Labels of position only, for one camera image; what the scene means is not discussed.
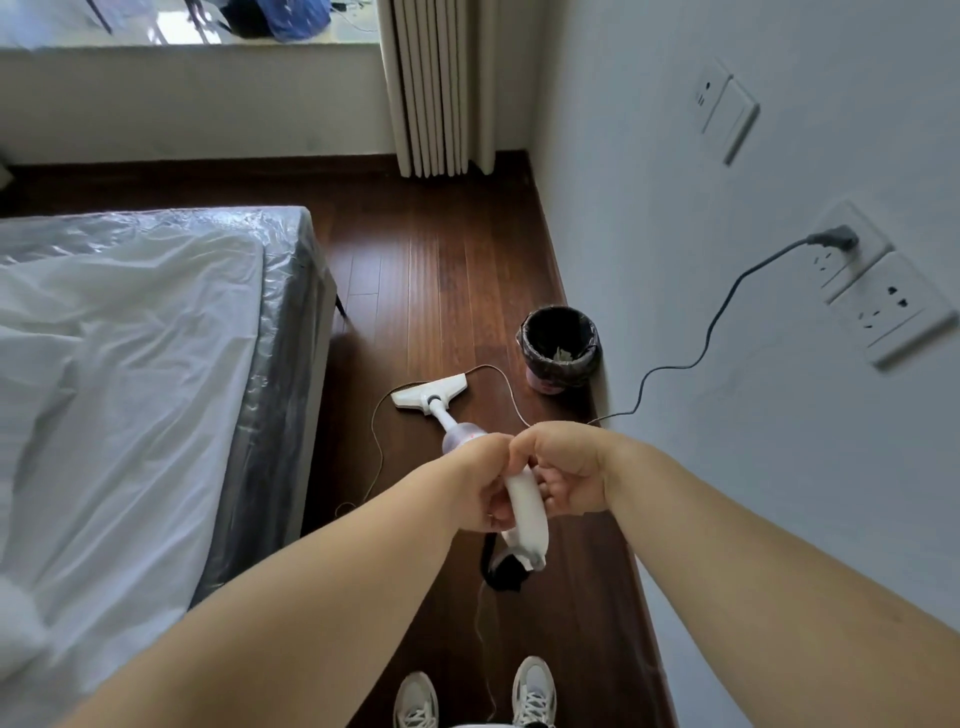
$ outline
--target plastic-wrapped mattress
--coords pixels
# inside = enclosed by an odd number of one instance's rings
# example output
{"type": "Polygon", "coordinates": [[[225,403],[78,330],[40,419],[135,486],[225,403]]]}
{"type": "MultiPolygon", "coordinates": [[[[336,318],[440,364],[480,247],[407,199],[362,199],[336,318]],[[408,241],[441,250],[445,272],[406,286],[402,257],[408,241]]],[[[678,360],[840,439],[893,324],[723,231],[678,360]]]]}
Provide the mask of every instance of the plastic-wrapped mattress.
{"type": "Polygon", "coordinates": [[[89,254],[170,232],[263,244],[259,331],[210,551],[193,603],[300,534],[329,336],[332,277],[302,207],[172,209],[0,221],[0,265],[89,254]],[[319,376],[314,376],[319,369],[319,376]]]}

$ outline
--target person's left hand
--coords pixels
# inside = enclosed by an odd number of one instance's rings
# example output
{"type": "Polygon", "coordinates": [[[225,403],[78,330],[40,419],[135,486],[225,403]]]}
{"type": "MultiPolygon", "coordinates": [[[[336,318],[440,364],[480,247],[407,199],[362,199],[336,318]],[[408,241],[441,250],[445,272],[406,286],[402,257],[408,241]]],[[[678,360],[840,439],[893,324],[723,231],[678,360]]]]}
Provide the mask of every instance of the person's left hand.
{"type": "Polygon", "coordinates": [[[489,532],[516,525],[503,483],[512,439],[499,432],[476,437],[438,461],[453,469],[454,518],[460,528],[489,532]]]}

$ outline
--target hand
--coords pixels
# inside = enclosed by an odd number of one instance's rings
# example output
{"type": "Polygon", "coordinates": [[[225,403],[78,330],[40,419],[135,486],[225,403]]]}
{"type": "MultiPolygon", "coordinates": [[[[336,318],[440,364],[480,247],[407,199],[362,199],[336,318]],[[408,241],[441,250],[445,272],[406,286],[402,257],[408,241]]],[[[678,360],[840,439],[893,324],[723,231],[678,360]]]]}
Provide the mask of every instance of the hand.
{"type": "Polygon", "coordinates": [[[440,458],[457,481],[454,518],[467,531],[505,531],[516,525],[503,472],[510,458],[510,435],[493,433],[463,443],[440,458]]]}
{"type": "Polygon", "coordinates": [[[624,440],[600,427],[539,423],[510,443],[507,474],[519,473],[530,464],[547,516],[604,511],[613,483],[610,461],[624,440]]]}

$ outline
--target person's right hand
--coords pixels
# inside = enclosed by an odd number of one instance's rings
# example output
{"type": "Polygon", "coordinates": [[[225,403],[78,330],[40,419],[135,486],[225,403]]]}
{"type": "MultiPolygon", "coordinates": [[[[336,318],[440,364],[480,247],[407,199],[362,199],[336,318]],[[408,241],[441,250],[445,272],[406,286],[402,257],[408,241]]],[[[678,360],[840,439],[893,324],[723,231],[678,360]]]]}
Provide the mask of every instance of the person's right hand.
{"type": "Polygon", "coordinates": [[[603,511],[613,485],[611,459],[622,435],[571,422],[539,423],[510,443],[507,474],[529,464],[547,516],[603,511]]]}

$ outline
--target black power cord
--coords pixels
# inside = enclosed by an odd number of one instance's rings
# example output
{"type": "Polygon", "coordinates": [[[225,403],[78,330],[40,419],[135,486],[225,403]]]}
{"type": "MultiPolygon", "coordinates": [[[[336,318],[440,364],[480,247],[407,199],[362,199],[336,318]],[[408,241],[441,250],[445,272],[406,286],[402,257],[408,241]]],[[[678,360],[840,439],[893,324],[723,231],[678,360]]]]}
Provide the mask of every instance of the black power cord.
{"type": "Polygon", "coordinates": [[[697,357],[696,361],[694,361],[692,364],[675,364],[672,366],[655,367],[654,369],[651,369],[649,372],[643,375],[643,379],[640,380],[640,390],[639,392],[636,393],[636,404],[634,405],[633,409],[624,410],[623,412],[614,412],[611,415],[604,415],[603,417],[598,417],[594,420],[590,420],[588,422],[588,425],[596,425],[597,423],[601,423],[604,420],[609,420],[612,417],[622,417],[624,415],[635,414],[640,407],[640,402],[643,400],[643,387],[647,383],[647,378],[653,372],[663,372],[665,370],[693,369],[695,366],[697,366],[697,364],[703,361],[704,356],[707,355],[707,349],[710,348],[710,337],[713,335],[714,327],[716,327],[717,322],[720,320],[720,317],[723,316],[723,312],[727,310],[727,306],[730,305],[730,301],[733,298],[733,294],[736,293],[736,289],[739,287],[740,283],[743,282],[743,280],[746,277],[748,277],[749,275],[752,275],[753,273],[756,273],[761,268],[765,268],[777,258],[783,257],[784,255],[788,254],[790,251],[796,248],[800,248],[803,245],[822,245],[825,248],[836,248],[842,253],[849,253],[856,247],[856,244],[858,242],[859,242],[859,238],[856,236],[856,233],[853,231],[853,229],[850,228],[849,226],[841,225],[838,228],[831,228],[828,231],[815,232],[812,235],[808,235],[803,240],[798,240],[795,243],[790,243],[790,245],[788,245],[783,250],[777,251],[776,253],[768,257],[766,260],[760,261],[753,268],[749,268],[748,270],[741,273],[737,277],[737,279],[733,282],[733,286],[731,286],[730,293],[727,294],[727,298],[724,299],[723,303],[720,305],[720,309],[713,316],[712,321],[710,321],[710,325],[707,327],[707,339],[706,341],[704,341],[704,348],[700,352],[700,356],[697,357]]]}

